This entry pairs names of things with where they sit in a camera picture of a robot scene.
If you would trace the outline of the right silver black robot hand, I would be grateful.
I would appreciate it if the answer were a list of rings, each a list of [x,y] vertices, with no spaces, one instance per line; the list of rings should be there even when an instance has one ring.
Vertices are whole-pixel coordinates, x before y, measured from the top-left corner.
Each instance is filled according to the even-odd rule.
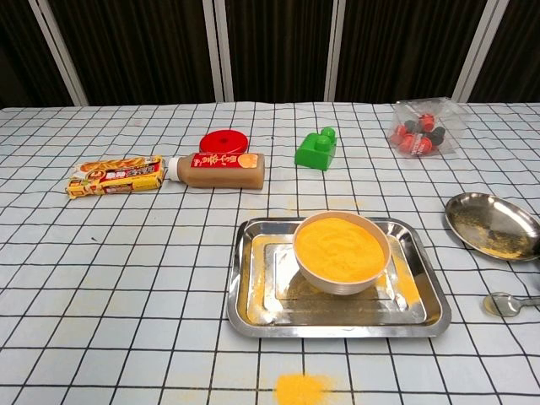
[[[540,295],[540,260],[534,261],[523,275],[526,286],[532,293]]]

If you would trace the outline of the metal spoon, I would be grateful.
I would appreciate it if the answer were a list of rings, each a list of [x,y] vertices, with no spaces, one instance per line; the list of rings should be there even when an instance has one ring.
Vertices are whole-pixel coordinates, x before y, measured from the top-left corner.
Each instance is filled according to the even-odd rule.
[[[495,316],[501,317],[517,316],[520,314],[522,307],[539,305],[540,296],[518,299],[512,294],[504,292],[495,292],[483,299],[484,309]]]

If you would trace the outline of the round steel plate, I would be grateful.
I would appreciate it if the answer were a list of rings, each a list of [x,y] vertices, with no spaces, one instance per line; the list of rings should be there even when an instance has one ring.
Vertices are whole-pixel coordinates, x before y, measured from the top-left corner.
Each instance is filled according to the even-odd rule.
[[[540,259],[540,222],[503,198],[464,192],[445,205],[445,219],[467,245],[506,261]]]

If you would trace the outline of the bowl of orange powder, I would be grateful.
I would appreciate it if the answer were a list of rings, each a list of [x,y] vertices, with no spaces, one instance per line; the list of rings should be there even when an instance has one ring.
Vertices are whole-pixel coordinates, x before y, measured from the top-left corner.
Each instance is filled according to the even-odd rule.
[[[296,228],[296,231],[294,232],[294,236],[293,236],[293,250],[294,250],[294,239],[295,239],[295,236],[296,236],[297,229],[302,224],[304,224],[304,223],[306,223],[306,222],[308,222],[310,220],[319,219],[319,218],[325,218],[325,217],[331,216],[333,214],[338,216],[339,218],[352,219],[355,223],[368,226],[371,230],[375,231],[375,235],[380,239],[381,242],[385,242],[387,244],[387,253],[389,254],[389,259],[388,259],[387,264],[383,268],[383,270],[378,275],[374,276],[373,278],[369,278],[369,279],[367,279],[365,281],[361,281],[359,283],[335,283],[335,282],[325,280],[324,278],[318,278],[316,275],[314,275],[314,274],[310,273],[308,270],[306,270],[300,264],[300,260],[297,258],[296,254],[295,254],[295,251],[294,251],[295,259],[296,259],[296,261],[297,261],[297,263],[299,265],[300,272],[302,273],[302,275],[307,279],[307,281],[310,284],[314,285],[318,289],[320,289],[320,290],[322,290],[322,291],[324,291],[326,293],[329,293],[329,294],[337,294],[337,295],[357,294],[357,293],[359,293],[361,291],[366,290],[371,285],[376,283],[377,279],[383,274],[384,270],[386,269],[386,267],[389,264],[389,261],[391,259],[390,246],[389,246],[389,242],[388,242],[388,240],[386,238],[386,234],[383,233],[381,228],[379,226],[377,226],[374,222],[372,222],[371,220],[369,220],[369,219],[367,219],[365,217],[359,216],[358,214],[342,212],[342,211],[326,211],[326,212],[311,215],[310,217],[303,220],[300,223],[300,225],[298,225],[298,227]]]

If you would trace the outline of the orange powder pile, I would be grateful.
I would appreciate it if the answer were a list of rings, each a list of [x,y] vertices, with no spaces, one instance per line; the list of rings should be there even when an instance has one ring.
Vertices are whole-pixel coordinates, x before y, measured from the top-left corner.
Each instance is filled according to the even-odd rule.
[[[284,374],[276,381],[278,405],[327,405],[336,381],[328,375]]]

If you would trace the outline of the red round lid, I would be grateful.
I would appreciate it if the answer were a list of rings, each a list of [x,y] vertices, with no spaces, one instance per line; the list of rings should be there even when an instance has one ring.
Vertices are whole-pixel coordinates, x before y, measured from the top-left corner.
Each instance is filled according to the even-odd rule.
[[[232,129],[209,132],[199,143],[201,153],[244,153],[247,148],[247,136]]]

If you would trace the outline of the clear bag of red items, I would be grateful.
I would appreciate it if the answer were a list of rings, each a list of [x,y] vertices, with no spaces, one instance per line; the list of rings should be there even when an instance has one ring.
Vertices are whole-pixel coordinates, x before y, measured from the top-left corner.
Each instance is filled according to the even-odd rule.
[[[399,100],[387,139],[404,156],[450,156],[459,148],[468,118],[463,106],[446,97]]]

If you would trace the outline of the green toy block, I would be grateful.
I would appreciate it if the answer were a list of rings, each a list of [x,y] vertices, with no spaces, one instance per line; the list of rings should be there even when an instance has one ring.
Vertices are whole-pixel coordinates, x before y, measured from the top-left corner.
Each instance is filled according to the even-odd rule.
[[[335,155],[336,133],[332,127],[324,127],[320,132],[307,135],[294,155],[294,163],[304,167],[328,170]]]

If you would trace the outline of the rectangular steel tray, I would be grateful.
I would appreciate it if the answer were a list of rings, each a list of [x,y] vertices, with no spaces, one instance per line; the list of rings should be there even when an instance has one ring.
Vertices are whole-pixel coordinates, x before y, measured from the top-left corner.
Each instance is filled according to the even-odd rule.
[[[451,309],[418,233],[390,218],[372,218],[391,260],[368,289],[327,294],[301,274],[293,236],[300,218],[258,218],[238,231],[229,281],[229,321],[255,338],[431,338]]]

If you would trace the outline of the brown bottle with red label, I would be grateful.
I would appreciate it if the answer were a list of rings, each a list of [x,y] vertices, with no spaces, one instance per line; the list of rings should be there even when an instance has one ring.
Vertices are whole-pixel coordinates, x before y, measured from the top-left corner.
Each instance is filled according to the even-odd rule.
[[[256,189],[263,187],[265,157],[252,153],[195,153],[172,157],[168,177],[197,188]]]

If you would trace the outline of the yellow snack packet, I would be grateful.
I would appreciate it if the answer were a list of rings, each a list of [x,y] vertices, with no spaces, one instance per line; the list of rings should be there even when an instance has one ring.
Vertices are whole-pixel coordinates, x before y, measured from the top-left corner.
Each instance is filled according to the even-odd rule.
[[[164,176],[160,155],[86,162],[74,167],[66,193],[74,199],[153,190],[161,187]]]

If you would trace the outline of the white checkered tablecloth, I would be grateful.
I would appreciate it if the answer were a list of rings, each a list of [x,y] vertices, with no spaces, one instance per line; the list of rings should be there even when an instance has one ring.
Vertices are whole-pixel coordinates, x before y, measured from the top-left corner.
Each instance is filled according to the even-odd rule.
[[[513,319],[483,297],[534,296],[533,262],[502,262],[448,229],[462,192],[540,218],[540,102],[469,104],[450,156],[387,142],[389,105],[350,103],[0,108],[0,405],[258,405],[280,375],[328,375],[333,405],[540,405],[540,309]],[[328,170],[294,163],[332,127]],[[260,191],[159,190],[70,199],[78,163],[190,154],[234,128],[267,160]],[[452,310],[429,339],[256,339],[226,316],[237,227],[353,210],[419,233]]]

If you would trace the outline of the black folding screen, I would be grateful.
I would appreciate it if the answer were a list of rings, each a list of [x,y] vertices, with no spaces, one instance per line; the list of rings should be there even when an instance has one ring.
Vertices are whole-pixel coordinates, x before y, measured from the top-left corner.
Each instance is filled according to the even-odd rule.
[[[91,105],[215,101],[203,0],[48,0]],[[487,0],[344,0],[338,101],[449,96]],[[333,0],[224,0],[238,101],[323,99]],[[470,96],[540,102],[540,0],[510,0]],[[0,108],[72,99],[28,0],[0,0]]]

